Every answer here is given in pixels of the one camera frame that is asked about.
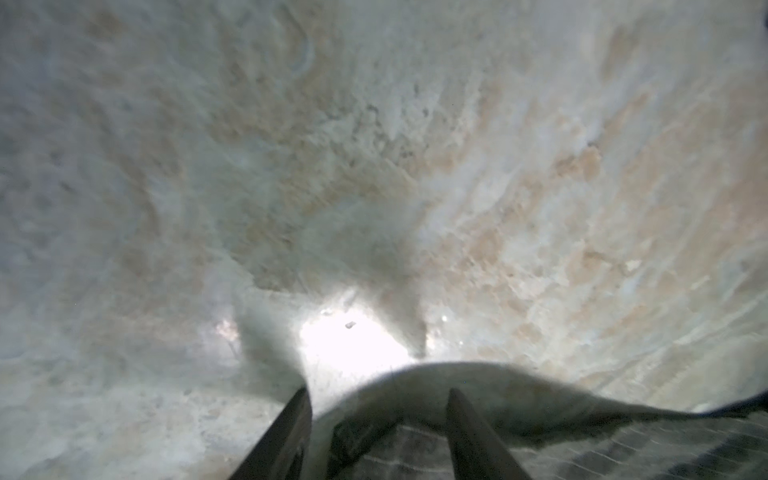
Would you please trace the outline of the dark grey pinstriped shirt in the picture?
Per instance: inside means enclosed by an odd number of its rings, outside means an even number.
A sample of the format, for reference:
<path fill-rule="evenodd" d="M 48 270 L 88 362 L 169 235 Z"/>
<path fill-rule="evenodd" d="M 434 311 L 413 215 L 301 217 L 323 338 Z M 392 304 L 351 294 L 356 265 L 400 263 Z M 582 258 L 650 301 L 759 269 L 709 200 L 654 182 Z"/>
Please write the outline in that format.
<path fill-rule="evenodd" d="M 449 479 L 451 390 L 532 479 L 763 479 L 767 397 L 703 413 L 599 397 L 490 363 L 382 376 L 314 422 L 306 479 Z"/>

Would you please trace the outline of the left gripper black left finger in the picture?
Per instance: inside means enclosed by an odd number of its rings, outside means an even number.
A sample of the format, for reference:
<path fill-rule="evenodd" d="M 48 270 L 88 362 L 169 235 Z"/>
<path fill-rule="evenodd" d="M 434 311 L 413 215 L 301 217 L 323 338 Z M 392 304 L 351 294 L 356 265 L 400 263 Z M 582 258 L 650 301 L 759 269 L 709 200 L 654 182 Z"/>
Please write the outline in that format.
<path fill-rule="evenodd" d="M 300 388 L 231 474 L 229 480 L 296 480 L 301 477 L 312 429 L 308 390 Z"/>

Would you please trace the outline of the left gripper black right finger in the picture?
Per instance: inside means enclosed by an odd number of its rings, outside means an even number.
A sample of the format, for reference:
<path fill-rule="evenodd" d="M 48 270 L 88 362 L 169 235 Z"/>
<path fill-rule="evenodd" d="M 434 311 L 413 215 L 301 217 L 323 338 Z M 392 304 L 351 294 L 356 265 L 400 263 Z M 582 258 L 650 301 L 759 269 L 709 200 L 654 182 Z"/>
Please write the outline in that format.
<path fill-rule="evenodd" d="M 445 432 L 456 479 L 532 479 L 458 388 L 449 391 Z"/>

